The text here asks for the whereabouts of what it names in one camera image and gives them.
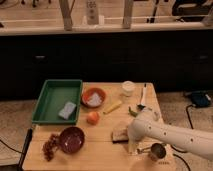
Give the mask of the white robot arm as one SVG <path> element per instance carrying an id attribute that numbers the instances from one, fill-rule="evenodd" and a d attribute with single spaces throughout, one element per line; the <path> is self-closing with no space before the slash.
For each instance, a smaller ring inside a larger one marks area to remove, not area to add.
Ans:
<path id="1" fill-rule="evenodd" d="M 127 127 L 129 140 L 138 142 L 150 137 L 213 161 L 213 133 L 171 126 L 159 119 L 157 112 L 144 108 Z"/>

